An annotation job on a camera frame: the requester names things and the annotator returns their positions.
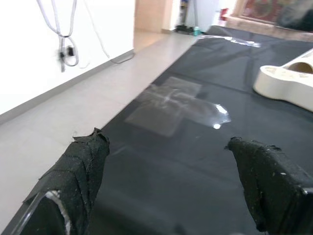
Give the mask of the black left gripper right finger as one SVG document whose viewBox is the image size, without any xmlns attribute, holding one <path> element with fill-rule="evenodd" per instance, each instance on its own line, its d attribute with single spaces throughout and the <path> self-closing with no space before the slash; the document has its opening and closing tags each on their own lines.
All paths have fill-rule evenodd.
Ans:
<svg viewBox="0 0 313 235">
<path fill-rule="evenodd" d="M 248 210 L 260 232 L 270 235 L 313 233 L 313 178 L 275 145 L 232 137 Z"/>
</svg>

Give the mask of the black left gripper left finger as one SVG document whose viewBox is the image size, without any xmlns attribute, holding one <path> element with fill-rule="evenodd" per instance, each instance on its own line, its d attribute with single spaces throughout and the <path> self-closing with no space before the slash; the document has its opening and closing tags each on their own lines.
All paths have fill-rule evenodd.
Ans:
<svg viewBox="0 0 313 235">
<path fill-rule="evenodd" d="M 100 189 L 109 139 L 95 128 L 75 137 L 37 181 L 4 235 L 84 235 Z"/>
</svg>

